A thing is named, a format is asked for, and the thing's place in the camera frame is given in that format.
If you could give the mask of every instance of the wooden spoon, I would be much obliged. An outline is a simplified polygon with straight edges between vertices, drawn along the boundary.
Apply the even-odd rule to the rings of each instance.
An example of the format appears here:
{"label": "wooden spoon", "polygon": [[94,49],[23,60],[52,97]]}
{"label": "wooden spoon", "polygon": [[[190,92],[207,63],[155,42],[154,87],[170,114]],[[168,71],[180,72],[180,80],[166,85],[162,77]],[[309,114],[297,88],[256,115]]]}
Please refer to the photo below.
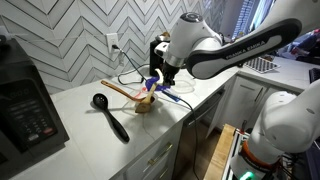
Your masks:
{"label": "wooden spoon", "polygon": [[136,113],[146,113],[146,112],[149,112],[150,111],[150,108],[151,108],[151,97],[154,93],[154,90],[157,88],[157,83],[153,83],[147,97],[141,101],[139,103],[139,105],[137,106],[136,108]]}
{"label": "wooden spoon", "polygon": [[131,99],[132,101],[136,101],[136,102],[142,102],[146,97],[143,97],[143,98],[135,98],[135,97],[132,97],[130,94],[126,93],[125,91],[123,91],[122,89],[118,88],[117,86],[113,85],[113,84],[110,84],[108,83],[107,81],[104,81],[104,80],[101,80],[101,84],[105,85],[105,86],[108,86],[109,88],[115,90],[115,91],[118,91],[119,93],[127,96],[129,99]]}

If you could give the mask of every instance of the white tile wall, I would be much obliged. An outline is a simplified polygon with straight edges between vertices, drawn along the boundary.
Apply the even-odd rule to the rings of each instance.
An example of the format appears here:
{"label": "white tile wall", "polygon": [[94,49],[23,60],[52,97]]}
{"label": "white tile wall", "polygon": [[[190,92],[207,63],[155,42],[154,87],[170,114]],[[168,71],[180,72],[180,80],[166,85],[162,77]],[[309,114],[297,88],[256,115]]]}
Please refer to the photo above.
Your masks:
{"label": "white tile wall", "polygon": [[48,91],[57,93],[132,68],[109,54],[105,34],[118,33],[122,49],[146,64],[150,42],[170,32],[184,12],[202,14],[219,29],[225,1],[0,0],[0,25],[35,62]]}

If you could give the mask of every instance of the kitchen counter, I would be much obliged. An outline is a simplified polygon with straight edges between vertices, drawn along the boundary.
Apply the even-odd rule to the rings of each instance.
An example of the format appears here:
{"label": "kitchen counter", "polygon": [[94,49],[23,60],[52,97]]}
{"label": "kitchen counter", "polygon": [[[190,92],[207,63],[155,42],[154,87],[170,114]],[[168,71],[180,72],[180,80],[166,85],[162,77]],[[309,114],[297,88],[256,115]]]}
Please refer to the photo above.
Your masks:
{"label": "kitchen counter", "polygon": [[[309,85],[308,70],[319,67],[283,58],[275,58],[274,62],[281,68],[267,74],[259,74],[247,67],[233,67],[215,78],[195,80],[194,91],[181,94],[181,98],[197,108],[236,74],[301,92]],[[186,70],[179,75],[192,78]],[[129,93],[141,89],[141,85],[121,86],[116,78],[105,80]],[[126,129],[129,143],[121,142],[105,115],[92,106],[92,97],[96,93],[107,96],[109,109]],[[52,95],[70,140],[64,149],[13,179],[105,180],[123,173],[152,143],[190,114],[182,102],[175,103],[161,93],[156,94],[158,99],[151,112],[144,115],[134,113],[134,105],[126,97],[103,86],[100,81]]]}

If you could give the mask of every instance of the microwave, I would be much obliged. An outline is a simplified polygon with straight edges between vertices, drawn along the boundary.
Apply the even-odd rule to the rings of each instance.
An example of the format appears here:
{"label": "microwave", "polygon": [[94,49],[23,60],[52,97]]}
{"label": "microwave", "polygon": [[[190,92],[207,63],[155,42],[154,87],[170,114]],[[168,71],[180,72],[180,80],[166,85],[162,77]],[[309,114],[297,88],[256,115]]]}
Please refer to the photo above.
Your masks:
{"label": "microwave", "polygon": [[0,46],[0,179],[65,147],[69,136],[40,74],[15,39]]}

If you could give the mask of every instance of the cabinet drawer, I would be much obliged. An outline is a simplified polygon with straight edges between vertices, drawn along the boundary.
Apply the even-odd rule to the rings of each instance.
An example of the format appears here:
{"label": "cabinet drawer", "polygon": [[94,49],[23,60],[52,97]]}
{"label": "cabinet drawer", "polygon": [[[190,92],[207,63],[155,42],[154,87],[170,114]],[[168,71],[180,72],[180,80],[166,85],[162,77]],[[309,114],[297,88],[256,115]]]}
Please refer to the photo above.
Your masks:
{"label": "cabinet drawer", "polygon": [[153,177],[149,176],[152,171],[155,171],[155,174],[157,174],[166,164],[172,164],[170,167],[173,168],[181,127],[182,125],[173,127],[160,141],[151,145],[151,149],[145,152],[139,160],[127,169],[125,173],[126,179],[136,180],[149,177],[152,179]]}

